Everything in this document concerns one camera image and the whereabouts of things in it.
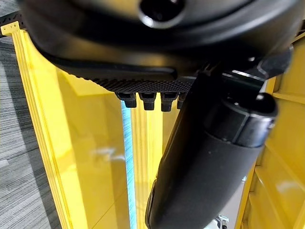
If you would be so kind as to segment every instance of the gray carpet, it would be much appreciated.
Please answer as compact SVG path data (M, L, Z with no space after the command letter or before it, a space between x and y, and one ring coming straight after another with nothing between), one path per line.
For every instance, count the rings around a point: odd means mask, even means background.
M0 0L0 16L16 10ZM61 228L11 37L0 38L0 228Z

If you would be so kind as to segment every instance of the blue light strip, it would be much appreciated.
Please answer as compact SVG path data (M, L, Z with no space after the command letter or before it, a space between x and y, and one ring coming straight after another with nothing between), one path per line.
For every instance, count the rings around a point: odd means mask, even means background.
M130 228L137 229L134 173L133 173L133 152L132 152L132 119L131 119L130 108L127 108L123 101L121 101L121 107L122 107L123 131L124 131L129 221L130 221Z

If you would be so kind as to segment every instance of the black bracket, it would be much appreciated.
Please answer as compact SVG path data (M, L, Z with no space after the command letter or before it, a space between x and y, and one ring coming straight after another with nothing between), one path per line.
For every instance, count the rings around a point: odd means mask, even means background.
M21 11L16 11L16 12L13 12L13 13L0 17L0 26L7 25L7 24L13 23L15 21L19 22L20 29L26 28ZM2 32L0 31L0 38L1 37L5 37L5 35L3 35Z

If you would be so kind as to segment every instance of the translucent yellow plastic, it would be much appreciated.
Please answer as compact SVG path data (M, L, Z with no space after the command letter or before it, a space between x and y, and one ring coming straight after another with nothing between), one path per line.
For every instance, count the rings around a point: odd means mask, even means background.
M305 36L290 70L269 80L279 117L248 174L235 229L305 229Z
M140 101L132 109L132 141L137 212L137 229L146 229L147 200L156 179L159 162L171 134L179 110L176 101L171 112L161 112L161 99L157 95L155 110L146 112Z
M57 69L17 22L1 31L13 37L62 228L130 228L120 101Z

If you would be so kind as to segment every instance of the circular hole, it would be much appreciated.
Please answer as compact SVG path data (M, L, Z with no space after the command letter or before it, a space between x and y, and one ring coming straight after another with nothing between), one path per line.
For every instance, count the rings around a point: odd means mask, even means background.
M184 9L183 0L143 0L142 13L154 21L166 22L177 17Z

